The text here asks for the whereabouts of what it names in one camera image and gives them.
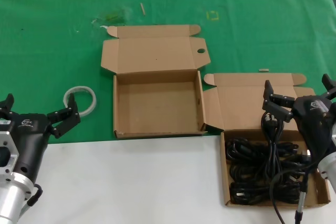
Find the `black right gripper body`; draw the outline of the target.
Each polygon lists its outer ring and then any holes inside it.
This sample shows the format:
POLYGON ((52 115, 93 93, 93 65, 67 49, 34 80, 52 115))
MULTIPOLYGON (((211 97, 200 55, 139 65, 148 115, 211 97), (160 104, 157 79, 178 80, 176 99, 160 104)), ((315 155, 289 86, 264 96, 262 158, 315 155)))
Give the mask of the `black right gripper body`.
POLYGON ((302 96, 296 98, 292 114, 313 162, 318 163, 335 151, 332 143, 332 129, 335 125, 332 101, 321 95, 302 96))

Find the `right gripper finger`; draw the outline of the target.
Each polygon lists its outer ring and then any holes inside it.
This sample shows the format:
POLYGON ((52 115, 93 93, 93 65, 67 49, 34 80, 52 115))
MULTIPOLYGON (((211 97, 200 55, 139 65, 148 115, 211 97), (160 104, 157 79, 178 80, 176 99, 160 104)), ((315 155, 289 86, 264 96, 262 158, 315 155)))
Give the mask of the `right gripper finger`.
POLYGON ((263 99, 263 110, 273 115, 277 120, 290 122, 293 118, 292 112, 287 110, 287 108, 292 109, 296 99, 289 96, 274 94, 274 90, 269 80, 265 81, 263 99))
POLYGON ((336 83, 335 80, 332 80, 327 73, 322 76, 322 84, 324 85, 326 92, 322 95, 324 98, 328 100, 332 100, 335 98, 336 93, 336 83))

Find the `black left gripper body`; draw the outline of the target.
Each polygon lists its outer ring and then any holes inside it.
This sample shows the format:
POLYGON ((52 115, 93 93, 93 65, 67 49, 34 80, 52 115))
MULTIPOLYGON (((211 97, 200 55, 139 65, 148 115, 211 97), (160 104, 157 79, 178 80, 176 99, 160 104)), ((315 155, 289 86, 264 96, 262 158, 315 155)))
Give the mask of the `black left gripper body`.
POLYGON ((15 112, 2 112, 1 119, 10 121, 1 125, 1 131, 10 133, 19 153, 13 171, 35 183, 50 137, 49 119, 45 114, 15 112))

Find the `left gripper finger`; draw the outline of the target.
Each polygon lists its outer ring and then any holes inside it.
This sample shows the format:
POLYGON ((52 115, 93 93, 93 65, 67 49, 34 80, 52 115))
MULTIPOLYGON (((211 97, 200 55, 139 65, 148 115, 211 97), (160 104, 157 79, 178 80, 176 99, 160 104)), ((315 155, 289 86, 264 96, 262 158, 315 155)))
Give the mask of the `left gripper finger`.
POLYGON ((49 131, 55 138, 60 138, 80 123, 78 107, 73 94, 70 94, 67 105, 67 108, 47 114, 51 125, 49 131))
POLYGON ((0 105, 1 119, 10 119, 13 104, 14 104, 14 97, 11 93, 9 93, 6 99, 1 101, 0 105))

